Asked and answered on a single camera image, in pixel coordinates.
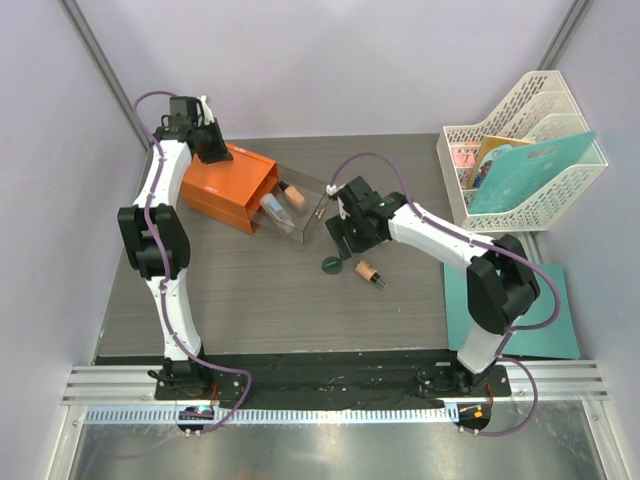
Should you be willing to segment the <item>peach bottle black cap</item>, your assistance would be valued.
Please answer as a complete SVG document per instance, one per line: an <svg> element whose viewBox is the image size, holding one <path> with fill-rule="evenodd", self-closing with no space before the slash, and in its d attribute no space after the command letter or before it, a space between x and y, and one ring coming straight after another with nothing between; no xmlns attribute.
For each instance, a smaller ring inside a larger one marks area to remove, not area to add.
<svg viewBox="0 0 640 480"><path fill-rule="evenodd" d="M386 281L382 278L378 270L364 260L356 264L355 272L365 281L373 283L380 289L385 289L387 286Z"/></svg>

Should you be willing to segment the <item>orange drawer organizer box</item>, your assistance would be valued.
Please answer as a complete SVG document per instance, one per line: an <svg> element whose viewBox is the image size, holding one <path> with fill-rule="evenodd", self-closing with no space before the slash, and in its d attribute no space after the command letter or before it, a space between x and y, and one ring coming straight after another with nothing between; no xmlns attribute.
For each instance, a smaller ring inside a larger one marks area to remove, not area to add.
<svg viewBox="0 0 640 480"><path fill-rule="evenodd" d="M252 235L260 199L279 181L275 160L226 144L230 160L205 164L195 156L183 177L180 194L191 209Z"/></svg>

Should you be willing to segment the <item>peach foundation bottle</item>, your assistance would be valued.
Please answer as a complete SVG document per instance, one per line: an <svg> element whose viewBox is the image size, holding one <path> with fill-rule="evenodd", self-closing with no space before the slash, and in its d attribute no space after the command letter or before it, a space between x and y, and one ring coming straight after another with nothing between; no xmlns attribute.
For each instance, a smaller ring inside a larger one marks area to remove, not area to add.
<svg viewBox="0 0 640 480"><path fill-rule="evenodd" d="M308 209L308 202L306 197L294 185L291 185L285 181L280 181L279 187L282 190L286 200L298 212L303 213Z"/></svg>

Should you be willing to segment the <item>clear drawer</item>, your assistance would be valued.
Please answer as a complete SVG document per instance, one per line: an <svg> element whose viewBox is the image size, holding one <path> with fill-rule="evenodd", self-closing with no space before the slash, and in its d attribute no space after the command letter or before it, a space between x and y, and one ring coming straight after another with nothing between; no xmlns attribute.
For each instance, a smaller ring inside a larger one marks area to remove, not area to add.
<svg viewBox="0 0 640 480"><path fill-rule="evenodd" d="M250 214L251 222L256 224L257 228L268 229L273 232L279 231L278 224L269 216L259 202L252 205L248 209L248 213Z"/></svg>
<svg viewBox="0 0 640 480"><path fill-rule="evenodd" d="M299 243L308 243L326 212L326 185L282 165L277 166L277 172L275 182L268 178L267 193L251 211L251 223Z"/></svg>

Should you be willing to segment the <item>clear plastic tube bottle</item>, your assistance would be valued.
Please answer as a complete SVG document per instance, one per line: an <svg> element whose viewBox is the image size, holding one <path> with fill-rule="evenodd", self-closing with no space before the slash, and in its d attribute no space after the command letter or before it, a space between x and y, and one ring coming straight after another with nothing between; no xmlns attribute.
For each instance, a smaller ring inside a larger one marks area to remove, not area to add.
<svg viewBox="0 0 640 480"><path fill-rule="evenodd" d="M285 233L290 234L295 230L291 215L272 193L264 194L260 198L260 205L272 221Z"/></svg>

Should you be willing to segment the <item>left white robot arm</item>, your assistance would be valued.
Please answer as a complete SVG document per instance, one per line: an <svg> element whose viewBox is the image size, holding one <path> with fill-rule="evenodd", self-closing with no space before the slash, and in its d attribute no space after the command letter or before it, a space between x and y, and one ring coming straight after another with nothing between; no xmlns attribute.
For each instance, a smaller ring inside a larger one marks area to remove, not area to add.
<svg viewBox="0 0 640 480"><path fill-rule="evenodd" d="M200 399L214 387L187 293L191 246L176 202L192 163L231 159L206 96L170 94L169 112L148 134L152 158L132 206L117 222L131 267L149 288L163 335L163 361L149 375L159 399Z"/></svg>

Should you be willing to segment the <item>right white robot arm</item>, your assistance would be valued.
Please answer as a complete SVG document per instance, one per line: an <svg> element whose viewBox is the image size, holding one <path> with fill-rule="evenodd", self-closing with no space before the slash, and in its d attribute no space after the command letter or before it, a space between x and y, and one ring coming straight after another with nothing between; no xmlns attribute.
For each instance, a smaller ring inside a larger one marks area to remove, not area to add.
<svg viewBox="0 0 640 480"><path fill-rule="evenodd" d="M338 214L326 227L341 258L349 259L384 242L420 250L466 279L472 319L463 346L452 362L450 390L472 395L483 388L513 323L539 298L540 287L518 239L493 239L445 221L399 192L381 196L358 176L326 193Z"/></svg>

